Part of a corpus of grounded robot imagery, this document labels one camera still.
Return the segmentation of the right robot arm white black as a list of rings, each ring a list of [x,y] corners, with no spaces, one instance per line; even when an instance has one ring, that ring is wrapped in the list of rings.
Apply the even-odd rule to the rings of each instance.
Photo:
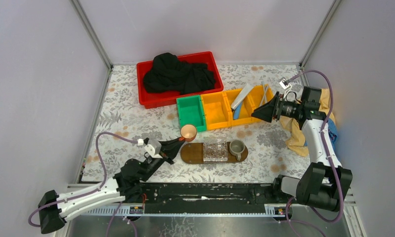
[[[251,116],[266,122],[281,117],[295,119],[306,139],[310,165],[300,179],[286,175],[275,178],[272,199],[284,203],[293,196],[299,204],[337,212],[351,185],[352,172],[342,167],[333,150],[326,113],[319,110],[320,96],[321,89],[308,86],[300,103],[286,101],[276,93]]]

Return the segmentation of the grey cup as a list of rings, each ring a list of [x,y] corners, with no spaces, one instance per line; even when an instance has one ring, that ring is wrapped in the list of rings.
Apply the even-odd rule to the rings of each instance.
[[[245,151],[245,144],[241,140],[233,140],[229,143],[229,152],[240,161]]]

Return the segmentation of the clear textured glass holder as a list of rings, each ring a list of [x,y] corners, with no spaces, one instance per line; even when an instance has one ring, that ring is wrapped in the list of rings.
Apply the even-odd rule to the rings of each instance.
[[[226,140],[208,140],[203,143],[203,163],[228,161],[228,145]]]

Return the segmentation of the orange cup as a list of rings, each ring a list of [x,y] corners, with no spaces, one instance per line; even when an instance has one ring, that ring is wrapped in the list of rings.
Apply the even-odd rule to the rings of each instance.
[[[180,141],[191,142],[197,135],[197,128],[192,124],[186,124],[180,129]]]

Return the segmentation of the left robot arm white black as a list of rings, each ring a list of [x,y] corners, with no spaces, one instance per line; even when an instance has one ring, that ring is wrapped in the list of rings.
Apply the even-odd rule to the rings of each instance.
[[[29,216],[29,224],[40,228],[42,234],[50,234],[63,228],[68,221],[101,205],[137,202],[143,193],[142,183],[148,181],[163,163],[173,164],[186,141],[183,137],[170,141],[149,138],[137,140],[136,144],[143,145],[146,150],[144,161],[129,159],[118,173],[93,186],[63,194],[55,190],[46,192],[35,210],[39,215],[39,224],[33,223],[33,215]]]

